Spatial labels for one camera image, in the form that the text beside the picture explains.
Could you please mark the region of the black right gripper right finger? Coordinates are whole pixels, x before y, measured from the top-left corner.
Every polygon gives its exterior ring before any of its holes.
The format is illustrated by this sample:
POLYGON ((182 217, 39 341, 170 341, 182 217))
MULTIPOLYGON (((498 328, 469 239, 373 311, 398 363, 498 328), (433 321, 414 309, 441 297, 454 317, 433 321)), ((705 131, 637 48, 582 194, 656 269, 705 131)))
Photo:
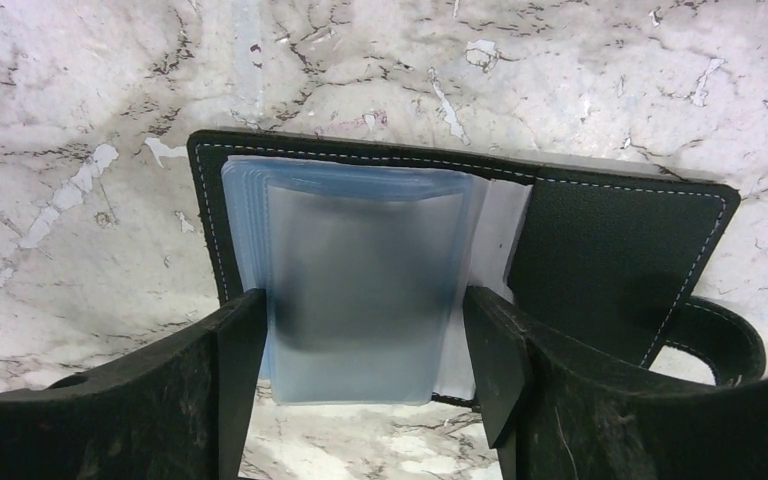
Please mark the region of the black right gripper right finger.
POLYGON ((679 312, 670 347, 714 383, 662 375, 528 317, 486 287, 464 323, 477 403, 506 479, 768 479, 763 342, 703 298, 679 312))

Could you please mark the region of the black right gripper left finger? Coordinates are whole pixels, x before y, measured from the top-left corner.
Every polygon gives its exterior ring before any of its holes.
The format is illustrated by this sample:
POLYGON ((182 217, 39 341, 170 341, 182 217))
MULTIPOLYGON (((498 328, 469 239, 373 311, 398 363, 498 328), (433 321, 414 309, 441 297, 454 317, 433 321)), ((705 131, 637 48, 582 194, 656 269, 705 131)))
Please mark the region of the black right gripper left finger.
POLYGON ((234 479, 267 334, 245 292, 42 390, 0 393, 0 479, 234 479))

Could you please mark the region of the black leather card holder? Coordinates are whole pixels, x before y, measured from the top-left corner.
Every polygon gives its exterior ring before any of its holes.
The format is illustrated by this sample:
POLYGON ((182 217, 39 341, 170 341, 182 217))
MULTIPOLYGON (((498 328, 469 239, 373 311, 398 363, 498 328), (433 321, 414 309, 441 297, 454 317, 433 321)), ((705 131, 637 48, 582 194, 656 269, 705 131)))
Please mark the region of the black leather card holder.
POLYGON ((278 403, 471 403, 468 286, 634 366, 668 346, 726 385, 765 371, 756 331, 692 297, 739 204, 726 185, 291 134, 187 150, 220 299, 267 295, 278 403))

